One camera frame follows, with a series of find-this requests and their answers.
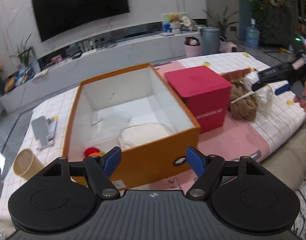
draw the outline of gray trash can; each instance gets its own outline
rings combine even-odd
[[[204,27],[201,30],[202,55],[217,54],[220,52],[220,29]]]

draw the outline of black tv screen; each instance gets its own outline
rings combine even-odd
[[[98,19],[129,12],[127,0],[32,0],[42,41]]]

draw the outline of red pom-pom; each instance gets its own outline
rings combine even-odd
[[[84,156],[85,157],[88,157],[90,154],[92,153],[98,153],[100,152],[100,150],[98,148],[95,148],[95,147],[90,147],[90,148],[87,148],[84,152]]]

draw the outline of open cardboard box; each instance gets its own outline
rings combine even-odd
[[[185,156],[188,146],[197,147],[200,126],[150,64],[107,73],[80,84],[69,117],[63,155],[71,162],[83,160],[86,145],[99,129],[91,123],[112,112],[127,113],[131,117],[128,126],[161,123],[173,130],[172,135],[122,151],[122,161],[110,178],[117,181],[115,185],[120,190],[190,169],[187,163],[176,166],[174,161]],[[75,180],[85,183],[81,178]]]

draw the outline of metal grommet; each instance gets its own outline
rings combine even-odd
[[[189,194],[192,197],[202,197],[202,196],[204,196],[205,192],[202,189],[194,188],[194,189],[190,190]]]
[[[186,157],[185,156],[182,156],[178,159],[176,159],[174,162],[173,162],[173,166],[180,166],[182,164],[186,163]]]
[[[102,191],[102,195],[105,197],[113,197],[117,194],[117,190],[113,188],[106,188]]]

